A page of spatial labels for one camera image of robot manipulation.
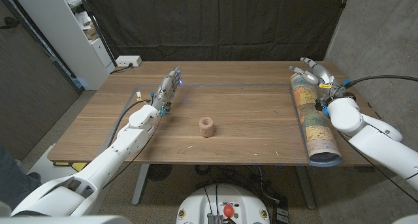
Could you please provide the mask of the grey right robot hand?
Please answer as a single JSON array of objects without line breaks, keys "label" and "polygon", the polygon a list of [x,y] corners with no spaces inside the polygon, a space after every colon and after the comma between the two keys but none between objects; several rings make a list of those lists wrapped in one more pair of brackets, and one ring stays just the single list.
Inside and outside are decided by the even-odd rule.
[{"label": "grey right robot hand", "polygon": [[302,57],[300,60],[307,64],[311,71],[305,71],[292,65],[289,66],[289,70],[297,73],[308,84],[318,86],[322,90],[323,96],[319,100],[321,104],[328,105],[331,101],[344,96],[345,87],[328,69],[308,57]]}]

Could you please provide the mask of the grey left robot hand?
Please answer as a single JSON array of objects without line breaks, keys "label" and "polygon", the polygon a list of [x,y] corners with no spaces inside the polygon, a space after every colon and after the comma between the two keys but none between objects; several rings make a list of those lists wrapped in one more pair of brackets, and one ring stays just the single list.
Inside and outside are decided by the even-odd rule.
[{"label": "grey left robot hand", "polygon": [[151,100],[151,105],[156,108],[162,116],[170,111],[171,101],[175,96],[177,88],[181,84],[181,72],[179,66],[176,66],[166,77],[164,77],[156,94]]}]

